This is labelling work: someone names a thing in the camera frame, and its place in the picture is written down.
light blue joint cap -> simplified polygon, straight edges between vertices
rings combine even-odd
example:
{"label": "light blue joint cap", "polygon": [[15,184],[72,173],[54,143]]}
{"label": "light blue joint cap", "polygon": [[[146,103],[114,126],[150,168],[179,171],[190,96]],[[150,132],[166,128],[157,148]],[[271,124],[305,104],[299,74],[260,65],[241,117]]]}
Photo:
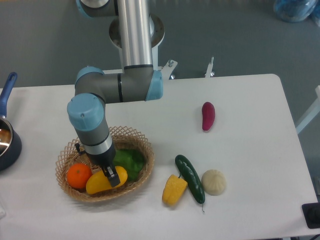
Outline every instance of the light blue joint cap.
{"label": "light blue joint cap", "polygon": [[157,100],[162,98],[163,95],[164,95],[164,82],[162,79],[162,73],[161,71],[155,70],[153,72],[152,80],[151,80],[150,87],[145,100],[146,101]]}
{"label": "light blue joint cap", "polygon": [[74,128],[84,132],[97,128],[105,116],[104,107],[99,98],[91,93],[74,96],[66,110]]}
{"label": "light blue joint cap", "polygon": [[84,68],[82,68],[79,72],[78,75],[76,76],[76,81],[75,84],[77,84],[77,81],[86,74],[89,73],[100,73],[100,74],[105,74],[104,71],[102,71],[100,68],[94,67],[94,66],[86,66]]}
{"label": "light blue joint cap", "polygon": [[85,10],[83,9],[83,7],[82,7],[82,5],[81,5],[80,0],[75,0],[75,2],[76,2],[76,6],[78,7],[79,12],[80,12],[83,16],[85,16],[86,18],[90,18],[90,19],[93,18],[93,17],[89,16],[89,15],[85,12]]}

wicker basket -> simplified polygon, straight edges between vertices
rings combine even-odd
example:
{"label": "wicker basket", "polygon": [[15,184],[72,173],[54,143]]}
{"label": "wicker basket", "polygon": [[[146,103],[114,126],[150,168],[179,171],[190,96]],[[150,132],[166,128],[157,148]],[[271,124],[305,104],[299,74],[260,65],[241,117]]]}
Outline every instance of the wicker basket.
{"label": "wicker basket", "polygon": [[148,139],[145,137],[145,135],[135,129],[132,129],[131,127],[126,126],[110,127],[109,130],[116,149],[136,149],[142,153],[145,159],[145,165],[140,171],[137,181],[126,182],[124,185],[118,188],[98,192],[93,195],[89,195],[85,191],[81,192],[70,187],[67,183],[66,175],[69,167],[74,163],[84,163],[90,166],[93,173],[101,170],[99,166],[93,165],[90,162],[86,154],[79,156],[75,147],[75,144],[79,143],[79,139],[73,139],[64,148],[64,151],[61,151],[55,168],[55,175],[59,186],[72,198],[82,202],[92,203],[114,199],[137,189],[150,176],[154,166],[154,153],[151,144],[148,142]]}

pot handle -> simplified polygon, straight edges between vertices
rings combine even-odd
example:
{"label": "pot handle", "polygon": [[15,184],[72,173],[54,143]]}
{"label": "pot handle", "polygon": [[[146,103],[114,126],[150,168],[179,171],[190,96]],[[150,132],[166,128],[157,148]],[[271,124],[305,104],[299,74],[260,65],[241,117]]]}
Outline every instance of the pot handle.
{"label": "pot handle", "polygon": [[16,72],[11,72],[8,76],[8,79],[5,82],[3,90],[0,95],[0,116],[5,118],[7,116],[7,102],[11,93],[12,88],[14,87],[18,74]]}

yellow fruit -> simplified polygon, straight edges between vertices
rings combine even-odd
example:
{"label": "yellow fruit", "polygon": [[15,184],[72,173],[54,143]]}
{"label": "yellow fruit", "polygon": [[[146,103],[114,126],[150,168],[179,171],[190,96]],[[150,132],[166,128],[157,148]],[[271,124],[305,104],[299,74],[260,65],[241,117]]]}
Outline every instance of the yellow fruit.
{"label": "yellow fruit", "polygon": [[188,183],[182,178],[171,175],[166,181],[162,201],[169,206],[175,205],[186,190],[187,185]]}
{"label": "yellow fruit", "polygon": [[112,187],[108,178],[104,175],[104,172],[101,170],[93,174],[86,182],[86,192],[88,194],[96,194],[105,190],[118,188],[125,184],[125,182],[128,179],[127,171],[122,166],[115,166],[115,169],[120,179],[120,183],[117,186]]}

black object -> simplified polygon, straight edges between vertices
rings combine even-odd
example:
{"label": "black object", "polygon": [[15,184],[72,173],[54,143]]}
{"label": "black object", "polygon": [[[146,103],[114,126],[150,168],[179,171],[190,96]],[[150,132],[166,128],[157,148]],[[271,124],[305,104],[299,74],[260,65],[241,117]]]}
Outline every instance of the black object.
{"label": "black object", "polygon": [[306,225],[310,229],[320,228],[320,203],[306,203],[302,205]]}
{"label": "black object", "polygon": [[80,150],[80,144],[79,143],[76,143],[74,146],[75,146],[75,149],[78,152],[79,156],[81,156],[82,154],[86,153],[85,150],[83,150],[83,151]]}
{"label": "black object", "polygon": [[18,75],[15,72],[9,74],[0,95],[0,171],[14,164],[22,150],[19,135],[6,120],[7,102],[17,77]]}

